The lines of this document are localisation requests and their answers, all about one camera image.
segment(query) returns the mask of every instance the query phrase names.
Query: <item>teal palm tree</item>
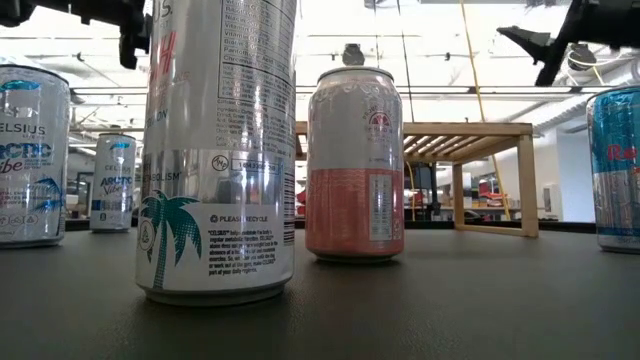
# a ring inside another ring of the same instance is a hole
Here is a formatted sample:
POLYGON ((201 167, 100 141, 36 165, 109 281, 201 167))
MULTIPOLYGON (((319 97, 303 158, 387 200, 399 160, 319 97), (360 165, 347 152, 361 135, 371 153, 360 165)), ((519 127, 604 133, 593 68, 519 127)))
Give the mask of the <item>teal palm tree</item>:
MULTIPOLYGON (((162 191, 154 191, 158 197, 147 197, 142 200, 142 205, 144 205, 145 208, 140 211, 140 216, 151 219, 155 234, 158 233, 158 228, 160 228, 160 250, 158 253, 156 275, 153 279, 153 288, 162 289, 164 269, 167 262, 167 227, 170 228, 173 233, 176 251, 175 265, 178 265, 180 258, 182 258, 187 237, 191 239, 193 246, 195 246, 198 257, 202 256, 202 240, 200 238, 198 224, 193 217, 182 208, 187 204, 196 203, 198 200, 187 197, 168 199, 162 191)), ((152 250, 153 247, 147 251, 149 262, 151 262, 152 250)))

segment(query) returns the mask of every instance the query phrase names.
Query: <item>blue and silver can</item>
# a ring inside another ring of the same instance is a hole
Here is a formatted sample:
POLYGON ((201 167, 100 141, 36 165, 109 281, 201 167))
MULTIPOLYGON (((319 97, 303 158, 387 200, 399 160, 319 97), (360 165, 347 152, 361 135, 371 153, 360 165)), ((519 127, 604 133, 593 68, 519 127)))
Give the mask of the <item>blue and silver can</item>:
POLYGON ((0 65, 0 248, 64 236, 69 99, 54 73, 0 65))
POLYGON ((129 231, 135 166, 135 138, 117 133, 100 134, 91 201, 91 231, 129 231))
POLYGON ((587 121, 598 243, 640 253, 640 87, 595 95, 587 121))

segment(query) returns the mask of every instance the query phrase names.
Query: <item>pink can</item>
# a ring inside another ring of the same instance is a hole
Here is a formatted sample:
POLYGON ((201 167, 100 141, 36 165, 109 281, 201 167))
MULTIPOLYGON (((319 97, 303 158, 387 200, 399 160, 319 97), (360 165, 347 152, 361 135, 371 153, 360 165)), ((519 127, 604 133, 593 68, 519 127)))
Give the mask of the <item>pink can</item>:
POLYGON ((307 249, 346 262, 402 252, 402 102, 391 74, 357 66, 320 76, 308 144, 307 249))

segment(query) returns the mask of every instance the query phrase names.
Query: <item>black robotic arm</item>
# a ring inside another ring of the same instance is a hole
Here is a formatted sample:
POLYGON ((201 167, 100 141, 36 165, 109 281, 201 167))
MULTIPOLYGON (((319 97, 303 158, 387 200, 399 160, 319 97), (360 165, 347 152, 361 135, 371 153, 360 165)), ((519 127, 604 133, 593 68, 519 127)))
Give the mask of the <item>black robotic arm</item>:
POLYGON ((98 20, 120 27, 120 64, 135 69, 136 49, 149 52, 153 20, 144 15, 145 0, 0 0, 0 25, 15 27, 29 20, 37 6, 68 12, 89 25, 98 20))
POLYGON ((498 32, 520 45, 534 64, 544 62, 536 86, 550 86, 560 70, 570 43, 580 41, 609 45, 613 49, 640 47, 639 0, 573 0, 556 39, 549 33, 536 33, 518 27, 498 32))

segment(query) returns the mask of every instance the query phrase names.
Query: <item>wooden frame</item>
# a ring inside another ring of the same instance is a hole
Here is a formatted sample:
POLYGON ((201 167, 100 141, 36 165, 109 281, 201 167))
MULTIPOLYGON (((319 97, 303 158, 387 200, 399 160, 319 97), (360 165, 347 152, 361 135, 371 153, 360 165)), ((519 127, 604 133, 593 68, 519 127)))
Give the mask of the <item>wooden frame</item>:
MULTIPOLYGON (((300 145, 300 135, 306 134, 307 123, 296 123, 296 159, 298 160, 306 160, 306 154, 300 145)), ((453 208, 457 230, 538 237, 538 205, 531 124, 405 123, 404 139, 405 161, 453 163, 453 208), (513 147, 518 148, 522 228, 465 225, 462 165, 513 147)))

